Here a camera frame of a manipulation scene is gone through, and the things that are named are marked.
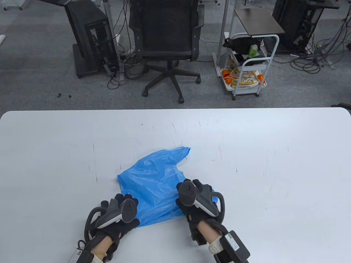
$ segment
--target blue plastic bag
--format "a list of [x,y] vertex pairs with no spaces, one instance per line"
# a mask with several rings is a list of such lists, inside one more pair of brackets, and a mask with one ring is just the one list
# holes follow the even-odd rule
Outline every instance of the blue plastic bag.
[[185,180],[177,164],[189,151],[189,147],[178,147],[154,152],[118,175],[122,194],[139,200],[137,218],[141,227],[183,215],[175,202],[176,186]]

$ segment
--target black glove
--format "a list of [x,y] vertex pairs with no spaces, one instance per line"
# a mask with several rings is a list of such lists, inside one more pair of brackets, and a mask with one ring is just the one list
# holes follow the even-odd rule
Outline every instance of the black glove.
[[[199,180],[195,179],[192,182],[195,184],[195,186],[199,190],[201,190],[202,183],[200,183]],[[177,190],[179,189],[181,184],[182,183],[177,184]],[[194,241],[197,241],[199,245],[205,245],[207,243],[207,241],[203,237],[203,235],[199,232],[199,230],[197,230],[197,226],[202,220],[212,218],[212,219],[215,219],[217,221],[218,217],[210,216],[204,210],[202,210],[201,208],[197,208],[194,205],[192,205],[191,207],[187,207],[180,201],[179,198],[177,198],[176,204],[177,204],[177,206],[179,206],[179,208],[181,209],[183,214],[186,216],[187,221],[189,222],[189,228],[190,228],[192,239]]]
[[[132,198],[132,196],[129,194],[126,194],[125,196],[123,196],[122,194],[117,194],[115,196],[115,199],[118,201],[119,204],[121,204],[123,201],[125,201],[126,199],[129,199],[129,198]],[[132,199],[134,200],[134,202],[137,205],[139,204],[138,199],[136,199],[136,198],[132,198]],[[101,206],[104,208],[107,208],[108,205],[109,205],[108,201],[101,202]],[[84,230],[84,238],[85,238],[85,242],[86,242],[84,249],[91,251],[106,236],[109,236],[112,239],[112,241],[114,242],[114,244],[106,252],[107,253],[107,260],[111,260],[113,253],[118,248],[120,239],[125,234],[127,234],[129,231],[131,231],[133,228],[136,228],[137,226],[139,226],[140,221],[139,221],[139,219],[134,219],[130,223],[125,223],[122,220],[120,220],[119,222],[112,223],[112,224],[110,224],[107,227],[104,227],[102,229],[97,229],[95,223],[104,214],[105,214],[104,212],[101,212],[100,216],[98,216],[97,219],[95,221],[93,221],[90,225],[87,222],[85,230]]]

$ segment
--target green bottle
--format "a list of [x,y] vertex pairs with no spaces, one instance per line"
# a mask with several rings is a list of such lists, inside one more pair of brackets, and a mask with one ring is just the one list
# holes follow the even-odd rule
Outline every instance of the green bottle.
[[254,58],[257,56],[257,51],[258,51],[258,46],[257,45],[251,45],[250,46],[250,51],[249,51],[249,58]]

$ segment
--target wrist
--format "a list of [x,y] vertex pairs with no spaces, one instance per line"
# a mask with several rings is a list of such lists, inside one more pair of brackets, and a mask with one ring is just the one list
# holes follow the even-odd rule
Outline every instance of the wrist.
[[112,239],[109,236],[106,236],[99,244],[97,244],[93,249],[91,249],[91,254],[96,255],[99,259],[104,258],[104,254],[113,244]]

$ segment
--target office chair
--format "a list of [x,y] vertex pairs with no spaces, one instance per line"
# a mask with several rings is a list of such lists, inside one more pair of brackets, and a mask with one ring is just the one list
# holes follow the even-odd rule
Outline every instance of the office chair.
[[167,61],[167,67],[145,64],[145,73],[153,69],[162,74],[146,85],[144,97],[149,95],[151,87],[169,77],[179,94],[178,102],[184,103],[175,76],[197,77],[196,83],[201,83],[199,73],[175,67],[179,60],[198,58],[204,15],[205,6],[198,5],[198,0],[130,0],[129,28],[134,32],[137,59]]

